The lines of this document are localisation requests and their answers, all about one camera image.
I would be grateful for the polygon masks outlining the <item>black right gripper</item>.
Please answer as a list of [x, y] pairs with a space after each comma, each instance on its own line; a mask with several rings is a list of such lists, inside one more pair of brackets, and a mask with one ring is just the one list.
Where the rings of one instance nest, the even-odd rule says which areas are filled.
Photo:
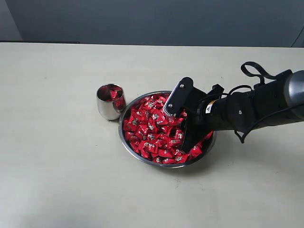
[[189, 92], [183, 95], [182, 108], [188, 117], [180, 150], [189, 153], [213, 131], [248, 131], [257, 121], [254, 95], [254, 92], [234, 92], [224, 98], [220, 93]]

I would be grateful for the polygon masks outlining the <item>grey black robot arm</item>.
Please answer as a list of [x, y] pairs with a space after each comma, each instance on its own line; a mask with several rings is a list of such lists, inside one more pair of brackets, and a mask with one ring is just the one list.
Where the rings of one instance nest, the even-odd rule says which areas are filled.
[[216, 84], [205, 93], [184, 77], [174, 88], [169, 103], [176, 115], [186, 111], [181, 149], [189, 152], [212, 131], [234, 131], [244, 143], [255, 129], [293, 124], [304, 120], [304, 72], [283, 71], [275, 76], [258, 63], [241, 65], [248, 77], [258, 77], [254, 86], [239, 85], [224, 94]]

